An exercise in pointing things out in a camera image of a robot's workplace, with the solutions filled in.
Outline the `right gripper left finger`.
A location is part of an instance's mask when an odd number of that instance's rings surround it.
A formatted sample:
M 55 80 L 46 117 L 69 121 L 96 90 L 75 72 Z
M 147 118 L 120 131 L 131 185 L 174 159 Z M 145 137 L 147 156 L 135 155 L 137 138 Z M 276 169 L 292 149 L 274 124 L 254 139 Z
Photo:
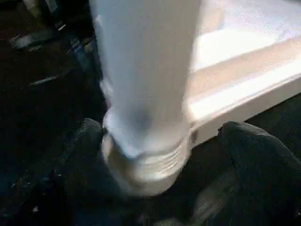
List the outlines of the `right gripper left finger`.
M 87 184 L 80 162 L 93 160 L 103 128 L 85 118 L 66 130 L 12 185 L 0 205 L 2 226 L 70 226 L 68 195 Z

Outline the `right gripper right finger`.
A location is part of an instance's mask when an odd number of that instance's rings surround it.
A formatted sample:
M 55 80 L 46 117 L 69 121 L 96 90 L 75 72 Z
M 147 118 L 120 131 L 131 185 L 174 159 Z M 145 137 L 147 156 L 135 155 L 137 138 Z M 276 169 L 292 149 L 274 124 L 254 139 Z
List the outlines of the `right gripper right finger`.
M 217 216 L 222 226 L 300 224 L 301 162 L 276 137 L 245 122 L 229 121 L 218 137 L 239 182 L 239 192 Z

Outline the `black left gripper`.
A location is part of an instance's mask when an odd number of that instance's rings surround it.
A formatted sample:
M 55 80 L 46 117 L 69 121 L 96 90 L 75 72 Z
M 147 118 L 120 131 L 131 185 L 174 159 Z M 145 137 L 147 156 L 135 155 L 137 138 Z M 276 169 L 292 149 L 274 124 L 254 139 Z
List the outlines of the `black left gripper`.
M 69 53 L 88 76 L 88 81 L 99 88 L 103 73 L 96 38 L 92 37 L 89 1 L 23 0 L 22 3 L 46 28 L 11 38 L 11 46 L 25 49 L 66 37 L 69 39 Z

